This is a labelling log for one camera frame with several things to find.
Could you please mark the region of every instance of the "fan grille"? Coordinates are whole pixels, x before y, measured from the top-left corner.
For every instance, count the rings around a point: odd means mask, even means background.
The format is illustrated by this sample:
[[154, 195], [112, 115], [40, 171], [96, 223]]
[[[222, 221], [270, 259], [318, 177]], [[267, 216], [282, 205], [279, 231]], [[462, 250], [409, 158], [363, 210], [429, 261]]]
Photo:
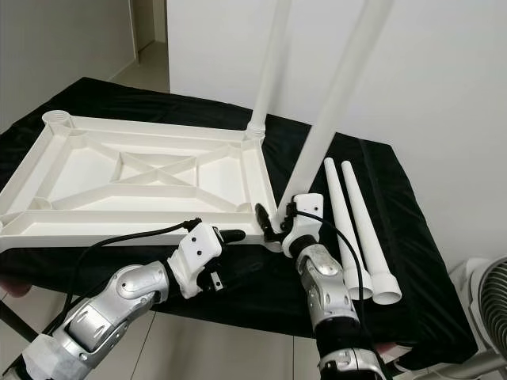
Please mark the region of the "fan grille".
[[507, 260], [492, 265], [482, 282], [480, 309], [486, 331], [507, 357]]

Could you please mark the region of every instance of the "white tape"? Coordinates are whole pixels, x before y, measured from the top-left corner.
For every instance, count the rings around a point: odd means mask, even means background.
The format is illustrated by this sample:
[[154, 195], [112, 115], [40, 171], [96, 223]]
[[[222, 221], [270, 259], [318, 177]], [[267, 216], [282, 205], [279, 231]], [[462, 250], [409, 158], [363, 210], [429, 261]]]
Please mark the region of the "white tape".
[[33, 380], [79, 380], [91, 371], [48, 335], [39, 335], [24, 351], [27, 373]]
[[384, 351], [380, 354], [384, 363], [390, 363], [397, 358], [404, 356], [407, 352], [412, 351], [412, 347], [404, 347], [398, 346], [397, 344], [394, 347], [389, 348], [387, 351]]

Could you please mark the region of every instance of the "table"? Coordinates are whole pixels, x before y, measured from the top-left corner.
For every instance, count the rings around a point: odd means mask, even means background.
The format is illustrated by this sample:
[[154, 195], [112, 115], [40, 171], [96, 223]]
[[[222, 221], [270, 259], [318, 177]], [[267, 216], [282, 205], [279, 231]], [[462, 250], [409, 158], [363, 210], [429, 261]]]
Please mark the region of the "table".
[[[139, 120], [201, 127], [244, 129], [251, 111], [231, 104], [131, 89], [82, 78], [0, 135], [0, 188], [5, 186], [43, 128], [52, 109], [72, 115]], [[268, 116], [263, 153], [278, 202], [308, 133], [304, 123]], [[379, 235], [387, 263], [403, 298], [391, 306], [365, 303], [366, 325], [375, 342], [411, 346], [399, 364], [418, 369], [459, 363], [477, 350], [444, 262], [426, 225], [410, 182], [390, 146], [336, 134], [327, 154], [336, 163], [350, 160]], [[324, 217], [332, 220], [323, 167], [311, 188], [325, 196]], [[322, 229], [322, 243], [339, 259], [336, 236]], [[106, 247], [82, 266], [77, 292], [89, 290], [128, 264], [147, 264], [175, 247]], [[10, 249], [0, 254], [0, 278], [21, 279], [65, 291], [80, 248]], [[221, 257], [227, 289], [157, 311], [296, 336], [312, 336], [306, 296], [293, 263], [254, 245], [231, 246]]]

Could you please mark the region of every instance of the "white plastic tube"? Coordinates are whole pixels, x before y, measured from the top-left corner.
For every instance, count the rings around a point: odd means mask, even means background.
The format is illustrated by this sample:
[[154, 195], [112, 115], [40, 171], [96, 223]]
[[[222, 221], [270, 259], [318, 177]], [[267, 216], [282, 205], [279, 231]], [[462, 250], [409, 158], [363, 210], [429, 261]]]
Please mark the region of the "white plastic tube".
[[42, 115], [42, 121], [46, 125], [52, 124], [60, 124], [65, 127], [73, 128], [72, 117], [71, 114], [67, 111], [61, 111], [59, 109], [55, 109], [53, 111], [47, 111]]
[[326, 156], [331, 141], [333, 141], [356, 80], [363, 71], [368, 56], [387, 19], [391, 4], [392, 0], [366, 0], [334, 74], [329, 94], [318, 114], [316, 123], [310, 129], [285, 188], [285, 193], [278, 205], [276, 220], [273, 220], [275, 228], [283, 222], [287, 203], [291, 202], [292, 197], [296, 194], [306, 193], [310, 189], [318, 168]]
[[345, 178], [350, 206], [356, 221], [357, 234], [363, 249], [366, 266], [372, 277], [373, 302], [380, 305], [390, 305], [399, 301], [402, 291], [398, 281], [389, 271], [382, 247], [373, 228], [372, 220], [364, 203], [363, 195], [359, 189], [356, 175], [348, 161], [341, 163], [341, 170]]
[[[333, 208], [334, 225], [345, 235], [350, 245], [354, 249], [359, 260], [361, 277], [363, 279], [363, 297], [364, 299], [370, 298], [373, 295], [372, 278], [369, 273], [364, 269], [363, 259], [357, 245], [356, 235], [352, 221], [350, 220], [349, 210], [347, 210], [347, 203], [343, 191], [341, 190], [340, 180], [334, 166], [332, 158], [324, 160], [324, 167], [326, 168], [327, 186], [330, 190], [331, 207]], [[356, 262], [349, 247], [338, 237], [338, 247], [340, 248], [341, 266], [343, 267], [343, 278], [345, 286], [349, 289], [352, 299], [359, 299], [359, 279], [357, 276]]]
[[265, 136], [265, 120], [271, 96], [273, 95], [273, 87], [276, 84], [276, 74], [283, 51], [285, 29], [287, 28], [291, 4], [292, 0], [278, 0], [276, 3], [268, 48], [262, 66], [261, 84], [257, 91], [252, 119], [246, 127], [246, 137], [248, 139], [263, 139]]

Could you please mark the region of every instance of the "metal stand leg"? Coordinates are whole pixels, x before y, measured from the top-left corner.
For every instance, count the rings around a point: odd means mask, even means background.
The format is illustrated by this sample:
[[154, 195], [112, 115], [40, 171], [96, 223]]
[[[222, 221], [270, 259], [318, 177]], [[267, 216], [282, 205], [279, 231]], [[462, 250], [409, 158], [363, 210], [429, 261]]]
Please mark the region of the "metal stand leg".
[[0, 320], [4, 321], [16, 333], [23, 336], [28, 342], [33, 342], [39, 335], [3, 301], [0, 301]]

